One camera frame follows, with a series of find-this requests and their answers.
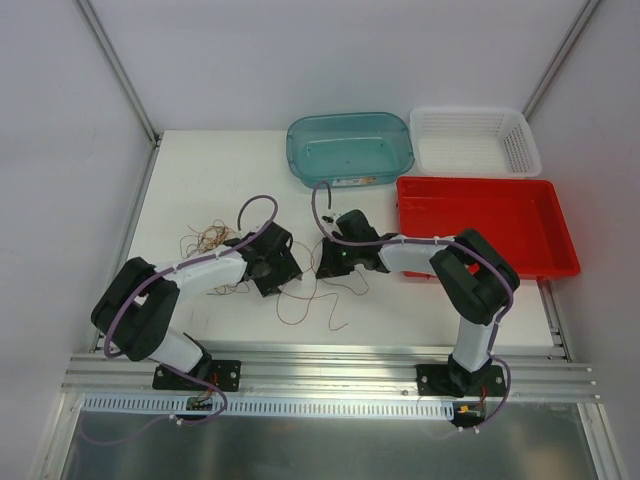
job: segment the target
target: teal plastic container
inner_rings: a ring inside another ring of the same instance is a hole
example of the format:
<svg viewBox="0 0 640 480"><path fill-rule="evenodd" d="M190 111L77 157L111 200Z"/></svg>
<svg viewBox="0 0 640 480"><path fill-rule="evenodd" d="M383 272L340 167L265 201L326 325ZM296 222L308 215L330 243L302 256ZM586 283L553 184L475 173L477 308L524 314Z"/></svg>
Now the teal plastic container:
<svg viewBox="0 0 640 480"><path fill-rule="evenodd" d="M307 187L392 183L413 165L409 129L391 113L305 117L287 132L291 173Z"/></svg>

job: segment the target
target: white plastic basket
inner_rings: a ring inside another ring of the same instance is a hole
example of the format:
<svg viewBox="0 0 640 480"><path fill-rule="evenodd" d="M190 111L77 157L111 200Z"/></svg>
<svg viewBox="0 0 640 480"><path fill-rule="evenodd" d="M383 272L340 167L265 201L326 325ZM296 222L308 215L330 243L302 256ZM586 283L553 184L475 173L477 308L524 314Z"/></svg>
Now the white plastic basket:
<svg viewBox="0 0 640 480"><path fill-rule="evenodd" d="M507 108L430 108L411 112L416 163L438 177L535 177L540 155L524 116Z"/></svg>

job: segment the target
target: red tray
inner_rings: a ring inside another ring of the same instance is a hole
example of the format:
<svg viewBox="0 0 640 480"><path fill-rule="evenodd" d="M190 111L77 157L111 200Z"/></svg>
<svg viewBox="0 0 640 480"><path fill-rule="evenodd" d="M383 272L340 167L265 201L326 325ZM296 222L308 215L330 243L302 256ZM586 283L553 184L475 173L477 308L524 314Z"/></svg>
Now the red tray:
<svg viewBox="0 0 640 480"><path fill-rule="evenodd" d="M397 188L404 235L444 237L475 228L521 278L554 279L580 273L549 182L400 177Z"/></svg>

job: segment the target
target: white wall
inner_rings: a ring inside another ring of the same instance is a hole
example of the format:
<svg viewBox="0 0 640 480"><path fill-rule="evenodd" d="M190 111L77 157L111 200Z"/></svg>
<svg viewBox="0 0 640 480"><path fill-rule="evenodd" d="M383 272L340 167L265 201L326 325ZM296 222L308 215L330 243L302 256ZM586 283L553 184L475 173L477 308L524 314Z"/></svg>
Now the white wall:
<svg viewBox="0 0 640 480"><path fill-rule="evenodd" d="M149 152L71 0L0 2L0 478L27 475Z"/></svg>
<svg viewBox="0 0 640 480"><path fill-rule="evenodd" d="M584 0L94 0L154 125L524 107Z"/></svg>
<svg viewBox="0 0 640 480"><path fill-rule="evenodd" d="M535 116L582 274L558 283L593 362L631 478L640 478L640 3L606 0Z"/></svg>

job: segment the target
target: white tabletop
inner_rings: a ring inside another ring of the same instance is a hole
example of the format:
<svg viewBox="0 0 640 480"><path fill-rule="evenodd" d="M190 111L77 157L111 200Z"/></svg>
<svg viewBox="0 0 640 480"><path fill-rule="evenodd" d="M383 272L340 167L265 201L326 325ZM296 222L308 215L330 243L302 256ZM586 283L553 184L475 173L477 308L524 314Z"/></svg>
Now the white tabletop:
<svg viewBox="0 0 640 480"><path fill-rule="evenodd" d="M179 242L190 233L188 226L201 231L221 219L235 228L240 206L260 193L278 200L276 222L296 241L311 248L322 238L311 216L311 190L287 167L285 132L165 132L129 256L141 256L150 263L178 260ZM360 208L379 234L397 231L394 185L334 189L333 193L335 211ZM319 206L325 198L324 193L319 196ZM245 212L243 228L262 224L271 208L266 201L253 204ZM299 246L294 246L293 253L305 270L308 253ZM262 298L255 286L247 294L188 300L178 306L171 325L196 339L211 341L368 346L455 343L459 317L437 281L360 270L370 287L364 296L318 283L318 295L340 294L331 326L348 325L338 331L329 330L334 296L314 300L307 318L288 326L276 315L276 297ZM356 291L364 289L355 273L332 281ZM286 291L308 296L314 284L308 272L301 283L293 282ZM307 303L286 297L280 302L281 315L289 322L301 318ZM523 281L516 291L515 306L503 322L497 343L553 345L535 282Z"/></svg>

